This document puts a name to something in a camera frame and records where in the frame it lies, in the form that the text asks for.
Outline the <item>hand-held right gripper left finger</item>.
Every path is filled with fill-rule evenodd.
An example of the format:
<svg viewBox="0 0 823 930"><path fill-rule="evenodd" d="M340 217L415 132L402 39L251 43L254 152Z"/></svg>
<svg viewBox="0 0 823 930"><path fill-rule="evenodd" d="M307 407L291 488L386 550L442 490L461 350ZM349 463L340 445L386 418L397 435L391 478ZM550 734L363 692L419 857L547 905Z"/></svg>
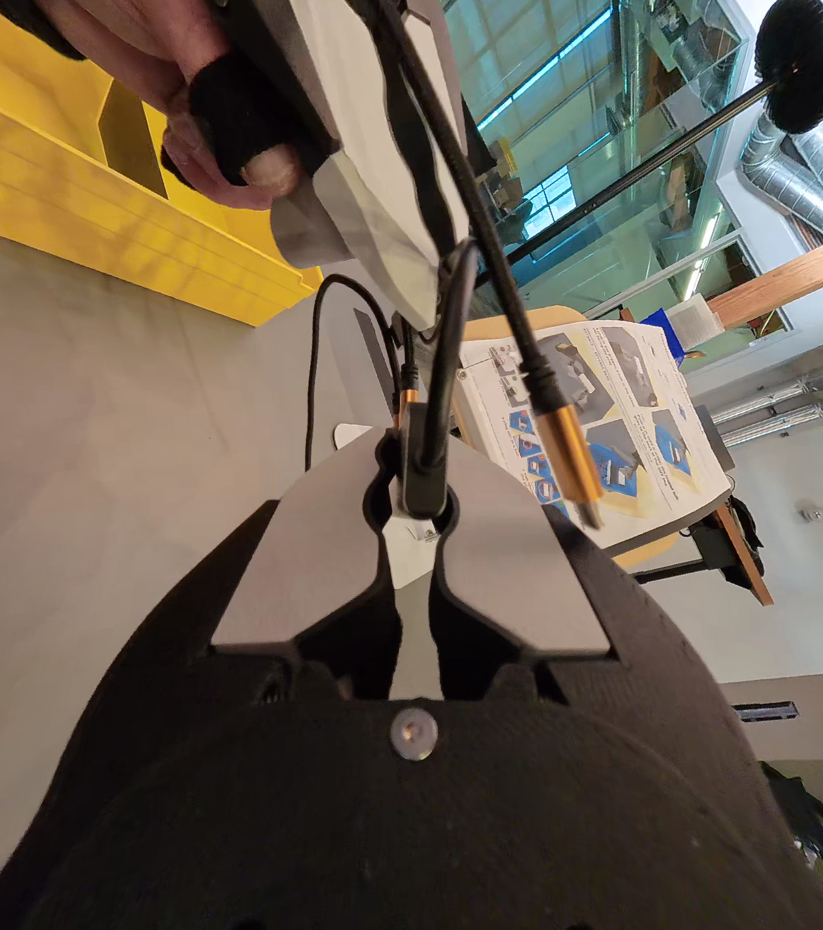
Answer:
<svg viewBox="0 0 823 930"><path fill-rule="evenodd" d="M284 494L213 633L218 653L325 666L353 697L389 696L401 645L383 529L397 435L371 429Z"/></svg>

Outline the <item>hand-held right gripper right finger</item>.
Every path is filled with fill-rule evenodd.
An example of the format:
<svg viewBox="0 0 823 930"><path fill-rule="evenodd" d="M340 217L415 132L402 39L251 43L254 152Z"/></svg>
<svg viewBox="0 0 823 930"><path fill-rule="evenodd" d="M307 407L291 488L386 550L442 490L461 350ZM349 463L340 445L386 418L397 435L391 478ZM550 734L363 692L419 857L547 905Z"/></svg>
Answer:
<svg viewBox="0 0 823 930"><path fill-rule="evenodd" d="M458 439L428 596L442 697L479 700L502 667L608 658L610 638L545 511Z"/></svg>

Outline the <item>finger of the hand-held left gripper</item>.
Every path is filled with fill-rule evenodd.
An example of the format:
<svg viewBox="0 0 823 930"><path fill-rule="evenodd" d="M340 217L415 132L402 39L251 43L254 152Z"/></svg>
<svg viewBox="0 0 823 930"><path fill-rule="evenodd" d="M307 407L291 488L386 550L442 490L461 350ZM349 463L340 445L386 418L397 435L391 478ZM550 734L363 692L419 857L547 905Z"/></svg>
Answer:
<svg viewBox="0 0 823 930"><path fill-rule="evenodd" d="M437 320L444 165L396 56L369 25L375 2L289 2L284 55L333 151L284 198L284 259L354 259L416 330Z"/></svg>
<svg viewBox="0 0 823 930"><path fill-rule="evenodd" d="M442 4L440 1L401 2L400 16L441 101L461 152L465 155L466 138L460 77ZM441 213L446 214L451 223L452 240L462 240L468 234L468 218L464 204L432 131L429 129L427 133L434 157L437 189L441 192Z"/></svg>

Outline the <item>black braided cable gold plug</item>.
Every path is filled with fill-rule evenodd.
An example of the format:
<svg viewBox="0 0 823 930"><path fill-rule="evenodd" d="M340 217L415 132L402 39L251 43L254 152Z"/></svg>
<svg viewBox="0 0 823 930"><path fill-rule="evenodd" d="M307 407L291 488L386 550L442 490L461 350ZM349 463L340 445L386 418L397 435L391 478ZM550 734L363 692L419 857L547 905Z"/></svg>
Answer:
<svg viewBox="0 0 823 930"><path fill-rule="evenodd" d="M571 500L580 521L602 529L599 501L603 492L594 461L574 408L566 403L557 377L542 353L524 310L495 227L485 209L475 176L464 156L426 66L390 2L373 2L374 22L391 46L425 121L441 150L484 256L504 316L521 354L521 373L559 490Z"/></svg>

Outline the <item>person's left hand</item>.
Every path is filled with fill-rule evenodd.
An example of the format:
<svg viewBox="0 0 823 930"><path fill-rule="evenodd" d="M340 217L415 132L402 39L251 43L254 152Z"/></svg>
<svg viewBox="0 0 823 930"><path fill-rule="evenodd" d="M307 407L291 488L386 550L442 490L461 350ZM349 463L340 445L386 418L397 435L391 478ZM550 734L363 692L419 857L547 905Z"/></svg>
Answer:
<svg viewBox="0 0 823 930"><path fill-rule="evenodd" d="M38 1L36 6L86 59L166 117L162 154L182 179L215 203L265 211L295 191L297 154L276 145L250 158L243 185L222 175L193 119L194 78L232 45L201 1Z"/></svg>

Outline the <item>yellow plastic bin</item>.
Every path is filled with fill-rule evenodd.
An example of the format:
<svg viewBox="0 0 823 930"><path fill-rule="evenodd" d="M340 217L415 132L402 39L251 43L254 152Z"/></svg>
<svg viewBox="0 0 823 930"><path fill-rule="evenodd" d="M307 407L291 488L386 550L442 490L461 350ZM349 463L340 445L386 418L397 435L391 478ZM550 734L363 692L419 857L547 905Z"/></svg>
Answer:
<svg viewBox="0 0 823 930"><path fill-rule="evenodd" d="M0 16L0 236L259 326L322 281L266 212L187 189L160 162L165 116L92 62Z"/></svg>

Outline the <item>wooden edged desk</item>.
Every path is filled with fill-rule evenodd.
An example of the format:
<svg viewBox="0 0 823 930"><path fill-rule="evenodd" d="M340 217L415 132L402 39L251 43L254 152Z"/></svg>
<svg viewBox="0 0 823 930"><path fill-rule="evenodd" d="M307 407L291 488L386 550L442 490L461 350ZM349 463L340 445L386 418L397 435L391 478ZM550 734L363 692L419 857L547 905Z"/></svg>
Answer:
<svg viewBox="0 0 823 930"><path fill-rule="evenodd" d="M640 584L716 571L725 581L749 590L763 606L774 605L764 581L760 551L763 543L747 506L731 496L706 517L687 528L699 557L684 563L633 572Z"/></svg>

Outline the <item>white foam block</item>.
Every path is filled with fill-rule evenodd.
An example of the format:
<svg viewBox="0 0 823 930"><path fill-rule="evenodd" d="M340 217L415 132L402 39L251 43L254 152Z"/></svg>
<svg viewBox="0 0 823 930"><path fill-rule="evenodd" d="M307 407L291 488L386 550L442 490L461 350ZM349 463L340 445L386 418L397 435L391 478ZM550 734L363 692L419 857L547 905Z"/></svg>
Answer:
<svg viewBox="0 0 823 930"><path fill-rule="evenodd" d="M699 293L677 303L666 310L665 314L685 354L695 351L716 334L713 313Z"/></svg>

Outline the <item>black fuzzy disc on rod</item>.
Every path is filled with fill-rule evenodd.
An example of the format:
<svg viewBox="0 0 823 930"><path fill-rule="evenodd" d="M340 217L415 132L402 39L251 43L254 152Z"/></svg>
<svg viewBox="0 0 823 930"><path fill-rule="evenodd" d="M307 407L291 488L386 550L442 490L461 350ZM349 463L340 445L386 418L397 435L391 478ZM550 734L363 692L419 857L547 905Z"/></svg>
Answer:
<svg viewBox="0 0 823 930"><path fill-rule="evenodd" d="M754 44L757 84L721 110L576 205L508 256L516 265L585 220L651 173L683 154L743 111L764 103L767 117L787 134L810 131L823 121L823 2L777 1L766 11Z"/></svg>

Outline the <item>wooden ceiling beam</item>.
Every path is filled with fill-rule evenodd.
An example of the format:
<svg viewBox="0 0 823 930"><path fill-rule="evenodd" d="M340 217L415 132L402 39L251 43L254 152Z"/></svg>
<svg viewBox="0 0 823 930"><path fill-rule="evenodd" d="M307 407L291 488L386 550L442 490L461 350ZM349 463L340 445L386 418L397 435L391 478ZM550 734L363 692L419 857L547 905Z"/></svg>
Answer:
<svg viewBox="0 0 823 930"><path fill-rule="evenodd" d="M750 321L823 288L823 245L708 301L724 330Z"/></svg>

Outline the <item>grey wall pipes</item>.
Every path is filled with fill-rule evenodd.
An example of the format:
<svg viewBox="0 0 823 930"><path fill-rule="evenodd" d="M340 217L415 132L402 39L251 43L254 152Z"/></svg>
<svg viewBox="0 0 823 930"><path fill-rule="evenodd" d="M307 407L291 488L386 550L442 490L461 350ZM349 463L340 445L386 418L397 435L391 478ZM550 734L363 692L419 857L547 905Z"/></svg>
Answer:
<svg viewBox="0 0 823 930"><path fill-rule="evenodd" d="M746 399L709 413L722 444L731 449L788 435L823 420L823 396L804 378L762 388Z"/></svg>

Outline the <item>silver ventilation duct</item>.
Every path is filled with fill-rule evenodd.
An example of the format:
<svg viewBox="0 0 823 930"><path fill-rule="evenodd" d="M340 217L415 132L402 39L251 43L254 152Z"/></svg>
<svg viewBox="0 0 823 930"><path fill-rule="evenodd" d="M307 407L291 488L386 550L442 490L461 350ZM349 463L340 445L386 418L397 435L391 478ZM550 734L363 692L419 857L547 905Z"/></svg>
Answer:
<svg viewBox="0 0 823 930"><path fill-rule="evenodd" d="M808 132L787 134L763 105L739 169L755 192L823 235L823 121Z"/></svg>

